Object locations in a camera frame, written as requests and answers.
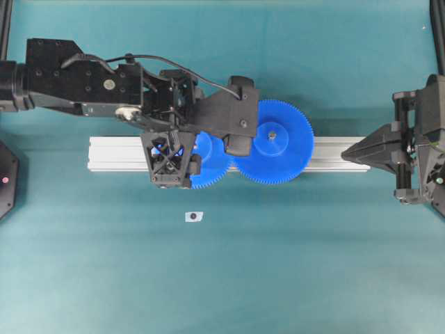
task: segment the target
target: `wire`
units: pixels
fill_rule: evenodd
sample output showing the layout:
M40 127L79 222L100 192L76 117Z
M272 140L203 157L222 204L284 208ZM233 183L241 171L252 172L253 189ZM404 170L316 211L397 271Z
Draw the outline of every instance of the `wire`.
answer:
M77 61L97 61L102 67L110 72L111 74L115 74L113 69L110 67L110 65L102 58L95 56L94 54L75 54L71 57L69 57L66 61L62 63L60 68L64 69L68 66L71 66L71 64L77 62Z
M122 57L117 57L117 58L112 58L112 59L107 59L105 60L107 63L112 63L114 61L123 61L123 60L127 60L127 59L135 59L135 58L144 58L144 59L154 59L156 61L163 61L164 63L167 63L171 66L177 67L180 70L184 71L185 73L188 73L189 75L191 75L192 77L195 77L196 79L199 79L203 82L205 82L206 84L209 84L210 86L219 88L221 90L224 90L226 92L228 92L229 94L232 94L233 96L235 96L238 100L240 100L240 96L237 92L234 92L231 89L228 89L227 87L221 86L218 83L215 83L213 81L210 81L204 77L201 77L198 73L195 73L192 70L189 70L188 68L181 66L178 63L175 63L174 61L168 60L167 58L164 57L160 57L160 56L152 56L149 54L128 54L126 56L122 56Z

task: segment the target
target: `gear teeth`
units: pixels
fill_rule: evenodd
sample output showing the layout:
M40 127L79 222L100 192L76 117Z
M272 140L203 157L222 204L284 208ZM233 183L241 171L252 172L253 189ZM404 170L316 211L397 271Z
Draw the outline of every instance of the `gear teeth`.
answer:
M270 139L266 135L275 132ZM249 157L234 158L246 178L267 185L295 179L314 152L314 131L305 114L279 100L259 102L259 127Z
M193 185L193 180L192 180L192 189L204 189L204 188L207 188L207 187L209 187L209 186L213 186L216 182L220 181L220 180L227 174L227 172L228 172L229 169L230 169L230 165L231 165L231 164L232 164L232 159L229 160L229 163L228 163L226 169L223 170L223 172L221 173L221 175L217 176L217 177L216 177L215 179L213 179L213 180L209 180L209 181L206 182L206 183L203 183L203 184L197 184L197 185L195 186L195 185Z
M232 157L225 154L223 142L219 138L205 132L201 132L198 136L201 137L197 137L197 144L199 140L210 140L211 145L210 148L207 148L210 153L202 148L206 143L193 151L193 153L202 155L202 158L204 158L203 156L206 158L201 165L201 174L191 176L192 189L203 189L215 184L224 177L232 164ZM220 169L216 170L214 166L220 166Z

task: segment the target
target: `teal fabric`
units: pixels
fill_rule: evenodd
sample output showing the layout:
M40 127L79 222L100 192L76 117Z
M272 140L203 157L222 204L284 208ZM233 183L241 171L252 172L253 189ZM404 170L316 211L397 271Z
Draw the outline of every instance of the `teal fabric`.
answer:
M319 136L390 122L391 94L437 71L427 0L16 1L9 58L32 37L252 77ZM444 331L443 220L400 205L390 174L163 191L88 172L89 136L138 133L114 120L37 109L2 113L0 129L21 159L0 223L0 333Z

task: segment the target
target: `bolt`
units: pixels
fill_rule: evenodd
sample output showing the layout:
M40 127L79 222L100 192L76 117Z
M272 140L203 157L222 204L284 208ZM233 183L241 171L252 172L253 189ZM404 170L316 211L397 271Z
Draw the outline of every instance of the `bolt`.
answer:
M273 140L275 140L275 138L277 138L277 133L272 130L271 132L268 133L267 137L268 137L269 141L273 141Z
M116 87L116 84L113 80L107 79L104 81L104 88L107 90L113 90Z

